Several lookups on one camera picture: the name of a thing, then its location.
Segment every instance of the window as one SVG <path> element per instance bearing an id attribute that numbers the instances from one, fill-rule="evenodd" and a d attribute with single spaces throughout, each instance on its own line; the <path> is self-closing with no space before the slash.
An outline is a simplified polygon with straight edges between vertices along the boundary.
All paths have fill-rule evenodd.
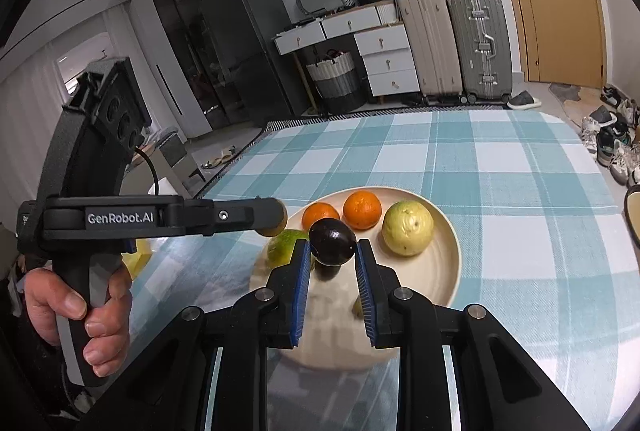
<path id="1" fill-rule="evenodd" d="M 58 68 L 69 95 L 76 91 L 78 77 L 91 61 L 105 59 L 111 55 L 113 55 L 111 38 L 106 32 L 101 32 L 83 41 L 58 59 Z"/>

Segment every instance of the white ceramic plate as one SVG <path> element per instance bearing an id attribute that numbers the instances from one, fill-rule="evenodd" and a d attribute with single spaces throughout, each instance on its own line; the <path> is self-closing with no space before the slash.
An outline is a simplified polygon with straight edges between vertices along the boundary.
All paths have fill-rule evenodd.
<path id="1" fill-rule="evenodd" d="M 342 215 L 344 201 L 360 189 L 371 191 L 380 199 L 382 217 L 372 229 L 354 231 L 356 237 L 370 240 L 376 261 L 392 267 L 402 286 L 420 292 L 434 304 L 448 306 L 460 282 L 462 255 L 458 237 L 447 217 L 427 199 L 391 187 L 344 189 L 319 198 L 316 202 L 331 204 Z M 380 234 L 386 210 L 402 200 L 422 203 L 433 216 L 435 225 L 433 241 L 422 253 L 412 257 L 391 252 Z M 287 229 L 302 230 L 302 215 L 306 207 L 289 218 Z M 265 245 L 258 255 L 250 289 L 266 285 L 270 271 Z M 372 348 L 364 322 L 353 315 L 352 308 L 357 297 L 358 283 L 352 259 L 342 265 L 340 272 L 329 281 L 321 281 L 312 271 L 300 345 L 282 353 L 302 366 L 324 369 L 364 369 L 388 360 L 395 351 Z"/>

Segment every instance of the bag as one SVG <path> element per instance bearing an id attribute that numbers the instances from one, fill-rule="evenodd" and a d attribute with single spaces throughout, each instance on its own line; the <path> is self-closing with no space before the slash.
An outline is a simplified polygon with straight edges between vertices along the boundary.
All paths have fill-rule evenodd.
<path id="1" fill-rule="evenodd" d="M 446 0 L 398 0 L 420 91 L 425 97 L 462 93 L 456 39 Z"/>
<path id="2" fill-rule="evenodd" d="M 476 98 L 507 103 L 513 74 L 502 1 L 447 0 L 447 5 L 469 103 Z"/>
<path id="3" fill-rule="evenodd" d="M 329 50 L 326 60 L 307 65 L 306 69 L 330 113 L 346 114 L 365 103 L 349 52 Z"/>

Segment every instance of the blue plaid tablecloth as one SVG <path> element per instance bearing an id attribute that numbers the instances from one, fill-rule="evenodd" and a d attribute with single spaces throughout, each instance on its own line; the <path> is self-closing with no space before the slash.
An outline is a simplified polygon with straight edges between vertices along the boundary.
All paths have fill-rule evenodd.
<path id="1" fill-rule="evenodd" d="M 568 125 L 471 110 L 287 128 L 248 150 L 206 198 L 274 196 L 292 214 L 374 185 L 415 192 L 449 217 L 463 253 L 453 307 L 487 306 L 591 429 L 620 419 L 640 390 L 640 275 L 619 209 Z M 265 242 L 254 232 L 155 241 L 132 287 L 131 355 L 184 306 L 219 309 L 248 292 Z M 393 430 L 397 373 L 397 359 L 313 371 L 272 351 L 270 429 Z M 452 409 L 459 428 L 455 397 Z"/>

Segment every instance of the gray suitcase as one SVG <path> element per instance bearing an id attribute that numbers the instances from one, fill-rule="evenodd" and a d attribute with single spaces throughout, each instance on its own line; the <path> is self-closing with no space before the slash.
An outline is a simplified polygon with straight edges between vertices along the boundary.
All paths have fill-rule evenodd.
<path id="1" fill-rule="evenodd" d="M 469 103 L 475 103 L 476 98 L 506 103 L 511 97 L 513 74 L 502 1 L 447 0 L 447 5 Z"/>

